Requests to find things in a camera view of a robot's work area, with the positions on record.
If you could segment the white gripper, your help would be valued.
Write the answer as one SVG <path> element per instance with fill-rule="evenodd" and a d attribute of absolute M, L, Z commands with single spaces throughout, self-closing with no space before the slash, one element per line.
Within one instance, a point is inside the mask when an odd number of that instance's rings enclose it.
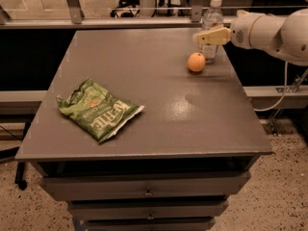
<path fill-rule="evenodd" d="M 224 45 L 231 40 L 237 47 L 260 49 L 262 41 L 257 38 L 260 30 L 256 24 L 263 16 L 264 13 L 237 10 L 237 17 L 230 24 L 231 31 L 226 27 L 200 31 L 192 36 L 192 41 L 200 45 Z"/>

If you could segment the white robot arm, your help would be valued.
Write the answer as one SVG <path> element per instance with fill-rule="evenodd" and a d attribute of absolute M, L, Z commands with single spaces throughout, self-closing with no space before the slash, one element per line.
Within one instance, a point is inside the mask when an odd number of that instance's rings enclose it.
<path fill-rule="evenodd" d="M 287 17 L 237 11 L 230 27 L 214 27 L 192 36 L 199 45 L 224 45 L 231 41 L 243 49 L 258 49 L 299 66 L 308 65 L 308 10 Z"/>

